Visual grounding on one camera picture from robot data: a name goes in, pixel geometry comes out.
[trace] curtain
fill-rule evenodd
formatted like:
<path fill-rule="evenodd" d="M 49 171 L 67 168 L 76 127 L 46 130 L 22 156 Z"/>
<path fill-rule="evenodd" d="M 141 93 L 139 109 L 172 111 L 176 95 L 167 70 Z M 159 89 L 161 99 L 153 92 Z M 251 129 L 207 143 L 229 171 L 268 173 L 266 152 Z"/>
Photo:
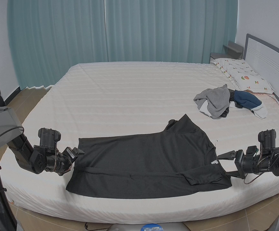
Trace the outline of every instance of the curtain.
<path fill-rule="evenodd" d="M 106 62 L 104 0 L 8 0 L 20 87 L 55 84 L 78 63 Z"/>
<path fill-rule="evenodd" d="M 235 40 L 238 0 L 106 0 L 109 61 L 208 63 Z"/>

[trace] blue sticker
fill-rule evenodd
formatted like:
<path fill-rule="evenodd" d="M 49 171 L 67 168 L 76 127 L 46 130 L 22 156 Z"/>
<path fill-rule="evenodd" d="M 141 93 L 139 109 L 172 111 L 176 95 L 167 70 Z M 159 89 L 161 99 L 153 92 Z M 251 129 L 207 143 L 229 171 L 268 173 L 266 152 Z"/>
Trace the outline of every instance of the blue sticker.
<path fill-rule="evenodd" d="M 158 224 L 146 224 L 141 228 L 140 231 L 164 231 L 164 229 Z"/>

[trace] white barcode label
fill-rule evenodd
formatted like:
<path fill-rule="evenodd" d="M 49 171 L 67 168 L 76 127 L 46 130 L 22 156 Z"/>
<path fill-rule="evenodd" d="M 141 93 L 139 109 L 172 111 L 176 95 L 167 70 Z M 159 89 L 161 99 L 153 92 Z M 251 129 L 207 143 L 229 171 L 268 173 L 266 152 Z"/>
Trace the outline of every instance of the white barcode label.
<path fill-rule="evenodd" d="M 72 158 L 75 158 L 75 156 L 74 156 L 73 153 L 69 150 L 69 148 L 67 148 L 67 152 L 69 153 L 69 155 L 70 155 Z"/>

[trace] bed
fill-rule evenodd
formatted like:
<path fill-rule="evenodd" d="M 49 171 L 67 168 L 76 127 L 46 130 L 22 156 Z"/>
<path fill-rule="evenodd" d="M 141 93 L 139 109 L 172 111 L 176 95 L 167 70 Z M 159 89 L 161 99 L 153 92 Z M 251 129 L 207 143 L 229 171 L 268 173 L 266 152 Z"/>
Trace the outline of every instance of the bed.
<path fill-rule="evenodd" d="M 279 98 L 279 49 L 248 34 L 244 59 L 265 77 Z M 257 134 L 274 128 L 279 146 L 279 101 L 256 94 L 266 105 L 261 120 L 247 109 L 231 109 L 227 118 L 201 114 L 193 98 L 206 88 L 227 84 L 228 78 L 212 64 L 112 62 L 77 64 L 40 100 L 23 123 L 31 144 L 39 144 L 41 127 L 61 132 L 58 148 L 76 147 L 79 137 L 107 137 L 155 133 L 170 119 L 185 113 L 216 145 L 217 154 L 257 145 Z M 235 170 L 232 161 L 221 161 Z M 7 198 L 26 209 L 77 221 L 103 223 L 162 223 L 226 215 L 279 193 L 279 177 L 265 173 L 245 185 L 232 177 L 232 187 L 160 199 L 105 199 L 69 193 L 72 171 L 58 176 L 34 175 L 21 169 L 11 150 L 0 161 Z"/>

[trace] blue knit garment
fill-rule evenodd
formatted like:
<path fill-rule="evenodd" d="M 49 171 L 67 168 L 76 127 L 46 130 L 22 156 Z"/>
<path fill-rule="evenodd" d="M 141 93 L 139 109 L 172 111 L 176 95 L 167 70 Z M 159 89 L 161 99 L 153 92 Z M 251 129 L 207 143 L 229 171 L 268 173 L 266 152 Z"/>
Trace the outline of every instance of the blue knit garment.
<path fill-rule="evenodd" d="M 235 90 L 234 100 L 247 109 L 253 109 L 261 105 L 261 101 L 247 91 Z"/>

